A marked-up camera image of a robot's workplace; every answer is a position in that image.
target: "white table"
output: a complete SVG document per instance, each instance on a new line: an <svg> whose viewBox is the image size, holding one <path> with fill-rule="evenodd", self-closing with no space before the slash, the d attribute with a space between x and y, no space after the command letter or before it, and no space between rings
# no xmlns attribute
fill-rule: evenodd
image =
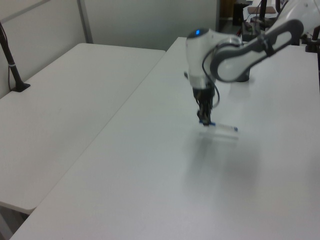
<svg viewBox="0 0 320 240"><path fill-rule="evenodd" d="M233 133L198 124L185 40L12 240L319 238L317 55L289 46L255 66L249 83L218 82L212 118L238 126Z"/></svg>
<svg viewBox="0 0 320 240"><path fill-rule="evenodd" d="M164 51L79 44L0 100L0 206L30 214Z"/></svg>

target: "black stand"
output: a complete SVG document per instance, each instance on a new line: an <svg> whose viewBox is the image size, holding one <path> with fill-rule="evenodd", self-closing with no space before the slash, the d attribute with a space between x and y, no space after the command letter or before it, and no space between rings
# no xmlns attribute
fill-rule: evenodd
<svg viewBox="0 0 320 240"><path fill-rule="evenodd" d="M275 1L275 10L280 13L281 7L280 7L280 0Z"/></svg>
<svg viewBox="0 0 320 240"><path fill-rule="evenodd" d="M6 57L6 60L8 61L8 65L11 69L12 75L15 80L15 88L13 88L12 91L21 93L22 91L24 91L25 89L30 87L30 84L24 83L21 80L16 63L15 63L14 58L12 57L12 54L10 52L8 41L7 41L7 38L6 38L5 33L3 31L3 27L1 25L1 22L0 22L0 44L1 44L4 55Z"/></svg>
<svg viewBox="0 0 320 240"><path fill-rule="evenodd" d="M267 2L268 0L261 0L260 12L258 12L259 18L258 17L251 18L251 22L259 23L260 28L263 30L265 30L266 28L270 28L277 20L276 17L266 18Z"/></svg>
<svg viewBox="0 0 320 240"><path fill-rule="evenodd" d="M312 38L307 38L305 51L307 53L317 53L320 46L320 40L318 39L320 32L320 26L316 27L313 31Z"/></svg>

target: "cable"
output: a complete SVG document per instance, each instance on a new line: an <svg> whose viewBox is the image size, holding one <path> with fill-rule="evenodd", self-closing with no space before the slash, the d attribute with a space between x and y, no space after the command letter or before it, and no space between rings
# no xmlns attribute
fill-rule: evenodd
<svg viewBox="0 0 320 240"><path fill-rule="evenodd" d="M251 32L251 38L253 37L254 33L255 33L255 35L259 34L257 31L257 18L258 18L258 10L259 10L259 6L261 6L261 2L262 2L262 0L260 1L259 5L257 6L256 11L255 11L255 22L254 22L254 28Z"/></svg>
<svg viewBox="0 0 320 240"><path fill-rule="evenodd" d="M255 10L257 10L257 11L258 11L258 8L259 8L259 6L260 6L261 2L262 2L262 0L260 1L259 5L256 7L256 9L255 9ZM248 18L249 18L251 15L252 15L252 13L250 13L250 14L249 14L249 16L246 18L246 20L245 20L244 22L246 22L246 21L248 20Z"/></svg>
<svg viewBox="0 0 320 240"><path fill-rule="evenodd" d="M9 66L8 66L8 86L9 86L9 90L11 92L12 90L11 90L11 87L10 87L10 67Z"/></svg>
<svg viewBox="0 0 320 240"><path fill-rule="evenodd" d="M1 27L1 31L2 31L2 32L3 32L3 34L4 34L5 41L6 41L6 43L8 43L7 34L6 34L6 31L4 30L4 27L2 26L1 22L0 22L0 27Z"/></svg>
<svg viewBox="0 0 320 240"><path fill-rule="evenodd" d="M6 44L8 44L7 34L6 34L6 31L4 30L4 27L2 26L1 22L0 22L0 29L5 37ZM10 86L10 66L8 66L8 86L9 86L9 90L11 92L12 90L11 90L11 86Z"/></svg>
<svg viewBox="0 0 320 240"><path fill-rule="evenodd" d="M282 10L285 8L285 6L287 5L288 1L286 1L283 6L281 7L280 11L278 12L278 15L276 16L276 19L278 20L280 14L282 13Z"/></svg>
<svg viewBox="0 0 320 240"><path fill-rule="evenodd" d="M206 59L209 57L209 55L214 52L214 50L216 49L216 47L215 47L214 49L210 50L210 51L205 55L205 57L204 57L204 59L203 59L203 61L202 61L202 70L203 70L205 76L210 80L210 82L211 82L211 84L213 85L214 90L215 90L215 92L216 92L216 94L217 94L217 96L218 96L218 101L212 106L212 109L216 108L216 107L219 105L219 103L220 103L220 93L219 93L219 90L218 90L215 82L211 79L211 77L208 75L207 71L205 70L205 61L206 61Z"/></svg>

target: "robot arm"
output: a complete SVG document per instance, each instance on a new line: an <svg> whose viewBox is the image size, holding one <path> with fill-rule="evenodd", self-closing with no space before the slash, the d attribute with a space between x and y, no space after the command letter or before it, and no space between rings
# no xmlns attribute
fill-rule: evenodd
<svg viewBox="0 0 320 240"><path fill-rule="evenodd" d="M211 122L215 79L227 83L248 80L252 66L319 25L320 0L290 0L275 24L248 44L237 36L210 29L192 32L186 41L186 57L200 121L204 125Z"/></svg>

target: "small object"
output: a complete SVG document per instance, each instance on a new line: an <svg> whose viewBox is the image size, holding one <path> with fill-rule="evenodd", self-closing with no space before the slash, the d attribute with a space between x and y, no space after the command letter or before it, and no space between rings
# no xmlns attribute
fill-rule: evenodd
<svg viewBox="0 0 320 240"><path fill-rule="evenodd" d="M259 24L254 22L242 23L242 41L250 42L260 35L261 29Z"/></svg>
<svg viewBox="0 0 320 240"><path fill-rule="evenodd" d="M210 122L209 126L214 126L217 128L222 128L222 129L232 130L232 131L238 132L238 128L236 126L229 126L229 125L220 124L220 123L216 123L216 122Z"/></svg>

